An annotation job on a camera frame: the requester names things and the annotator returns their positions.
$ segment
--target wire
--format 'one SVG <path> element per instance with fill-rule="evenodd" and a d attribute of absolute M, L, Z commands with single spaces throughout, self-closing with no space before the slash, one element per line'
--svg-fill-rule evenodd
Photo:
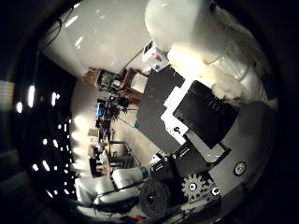
<path fill-rule="evenodd" d="M 129 125 L 132 128 L 135 128 L 133 125 L 129 124 L 127 121 L 121 119 L 120 117 L 118 117 L 118 119 L 120 119 L 122 122 L 126 123 L 127 125 Z"/>
<path fill-rule="evenodd" d="M 58 22 L 59 22 L 59 30 L 58 30 L 58 32 L 57 32 L 57 34 L 56 34 L 56 36 L 51 40 L 51 41 L 49 41 L 48 42 L 48 44 L 46 44 L 43 48 L 41 48 L 40 50 L 44 50 L 44 49 L 46 49 L 51 43 L 53 43 L 53 41 L 57 38 L 57 36 L 59 35 L 59 33 L 60 33 L 60 31 L 62 30 L 62 26 L 63 26 L 63 23 L 62 23 L 62 20 L 58 20 Z"/>
<path fill-rule="evenodd" d="M 68 13 L 68 15 L 66 16 L 66 18 L 64 19 L 64 21 L 62 21 L 62 24 L 64 24 L 67 21 L 67 19 L 69 18 L 69 16 L 72 14 L 73 10 L 74 10 L 74 8 L 72 7 L 71 10 L 70 10 L 70 12 Z M 48 33 L 44 34 L 42 38 L 45 38 L 46 36 L 51 35 L 54 31 L 56 31 L 57 29 L 59 29 L 59 27 L 60 26 L 57 26 L 55 29 L 53 29 L 53 30 L 49 31 Z"/>
<path fill-rule="evenodd" d="M 51 43 L 53 43 L 53 41 L 57 38 L 57 36 L 61 32 L 63 24 L 68 20 L 69 16 L 72 14 L 73 11 L 74 11 L 74 8 L 72 7 L 71 10 L 70 10 L 70 12 L 68 13 L 68 15 L 66 16 L 66 18 L 63 21 L 60 18 L 57 20 L 57 22 L 59 22 L 59 26 L 58 27 L 56 27 L 55 29 L 49 31 L 48 33 L 46 33 L 45 35 L 42 36 L 42 39 L 43 39 L 46 36 L 51 35 L 52 33 L 54 33 L 58 29 L 58 32 L 57 32 L 56 36 L 51 41 L 49 41 L 49 43 L 46 44 L 43 48 L 40 48 L 40 50 L 46 49 Z"/>
<path fill-rule="evenodd" d="M 141 52 L 143 49 L 141 49 L 136 55 L 133 56 L 132 59 L 130 59 L 130 61 L 120 70 L 120 74 L 122 73 L 122 71 L 126 68 L 126 66 L 129 65 L 129 63 L 131 63 Z"/>

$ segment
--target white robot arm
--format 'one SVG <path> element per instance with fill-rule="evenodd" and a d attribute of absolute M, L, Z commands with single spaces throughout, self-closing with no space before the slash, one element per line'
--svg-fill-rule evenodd
<path fill-rule="evenodd" d="M 137 185 L 149 176 L 148 167 L 119 169 L 112 178 L 77 178 L 75 180 L 78 201 L 84 205 L 121 203 L 138 196 Z"/>

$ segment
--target desk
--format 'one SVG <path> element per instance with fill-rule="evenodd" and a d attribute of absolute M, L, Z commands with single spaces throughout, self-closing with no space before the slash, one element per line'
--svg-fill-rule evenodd
<path fill-rule="evenodd" d="M 164 101 L 175 86 L 180 87 L 184 81 L 179 74 L 174 74 L 175 70 L 170 66 L 158 73 L 153 70 L 150 72 L 137 112 L 138 130 L 165 153 L 173 152 L 179 147 L 179 143 L 166 131 L 161 120 L 161 115 L 166 110 Z"/>
<path fill-rule="evenodd" d="M 113 158 L 111 159 L 111 144 L 124 144 L 125 142 L 123 141 L 110 141 L 109 139 L 109 135 L 106 136 L 105 140 L 104 140 L 104 150 L 107 154 L 107 159 L 104 162 L 104 169 L 106 171 L 106 176 L 110 177 L 110 173 L 111 173 L 111 165 L 110 162 L 113 162 Z"/>

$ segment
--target gear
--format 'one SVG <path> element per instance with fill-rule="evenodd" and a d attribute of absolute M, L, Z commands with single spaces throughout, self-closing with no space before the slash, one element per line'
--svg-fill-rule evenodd
<path fill-rule="evenodd" d="M 184 178 L 182 187 L 182 192 L 185 197 L 188 197 L 189 203 L 200 200 L 211 202 L 220 197 L 219 190 L 215 183 L 210 179 L 204 179 L 201 175 L 188 175 L 187 178 Z"/>

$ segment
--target red object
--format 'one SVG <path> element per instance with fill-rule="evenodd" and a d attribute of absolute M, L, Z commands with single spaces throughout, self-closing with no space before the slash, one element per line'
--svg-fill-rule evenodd
<path fill-rule="evenodd" d="M 158 54 L 152 54 L 150 57 L 152 60 L 159 59 Z"/>
<path fill-rule="evenodd" d="M 143 222 L 144 218 L 143 217 L 135 217 L 134 220 L 137 222 Z"/>

